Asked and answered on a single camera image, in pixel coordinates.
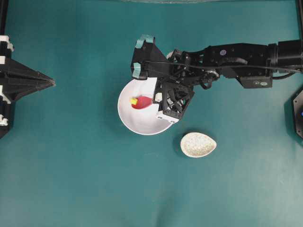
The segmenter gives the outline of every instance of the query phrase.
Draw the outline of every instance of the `yellow object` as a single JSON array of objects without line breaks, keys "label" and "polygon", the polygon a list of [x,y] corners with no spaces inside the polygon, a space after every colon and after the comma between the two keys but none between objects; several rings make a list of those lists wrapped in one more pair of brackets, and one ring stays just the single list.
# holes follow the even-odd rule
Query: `yellow object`
[{"label": "yellow object", "polygon": [[137,98],[131,98],[129,101],[130,101],[131,104],[137,105],[138,99]]}]

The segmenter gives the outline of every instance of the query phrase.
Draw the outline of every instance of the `red spoon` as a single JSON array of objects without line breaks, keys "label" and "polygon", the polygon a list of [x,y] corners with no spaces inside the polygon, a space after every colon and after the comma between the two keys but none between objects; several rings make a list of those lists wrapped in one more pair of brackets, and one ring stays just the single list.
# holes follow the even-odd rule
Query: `red spoon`
[{"label": "red spoon", "polygon": [[141,110],[152,104],[152,98],[140,96],[137,98],[131,98],[130,102],[134,109]]}]

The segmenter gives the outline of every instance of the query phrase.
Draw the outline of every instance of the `black metal frame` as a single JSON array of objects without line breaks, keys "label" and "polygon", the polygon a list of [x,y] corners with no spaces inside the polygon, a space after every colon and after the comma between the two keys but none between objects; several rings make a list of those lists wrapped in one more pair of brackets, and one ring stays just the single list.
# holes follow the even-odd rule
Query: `black metal frame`
[{"label": "black metal frame", "polygon": [[[5,34],[8,3],[8,0],[0,0],[0,35]],[[55,85],[54,80],[48,76],[11,59],[11,52],[8,42],[0,41],[0,56],[5,59],[4,64],[0,64],[0,85],[5,96],[5,98],[0,96],[0,114],[3,118],[8,119],[8,125],[0,125],[0,138],[13,126],[17,100]]]}]

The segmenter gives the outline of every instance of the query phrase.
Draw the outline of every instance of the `teal plastic part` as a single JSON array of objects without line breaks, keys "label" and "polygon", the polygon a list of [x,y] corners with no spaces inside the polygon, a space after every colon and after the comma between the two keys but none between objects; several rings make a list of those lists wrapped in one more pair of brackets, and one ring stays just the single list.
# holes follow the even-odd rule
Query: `teal plastic part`
[{"label": "teal plastic part", "polygon": [[137,40],[135,48],[140,49],[143,46],[144,40],[148,43],[153,43],[154,37],[151,35],[141,35],[140,39]]},{"label": "teal plastic part", "polygon": [[134,72],[133,72],[133,77],[139,79],[141,72],[141,65],[137,62],[134,63]]}]

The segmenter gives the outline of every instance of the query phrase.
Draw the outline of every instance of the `black cylindrical motor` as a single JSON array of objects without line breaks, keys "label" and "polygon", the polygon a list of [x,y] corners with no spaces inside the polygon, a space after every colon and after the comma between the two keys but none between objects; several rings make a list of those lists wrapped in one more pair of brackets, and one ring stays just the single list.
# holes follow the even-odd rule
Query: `black cylindrical motor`
[{"label": "black cylindrical motor", "polygon": [[270,44],[268,47],[271,66],[302,69],[302,40],[279,42],[278,45]]}]

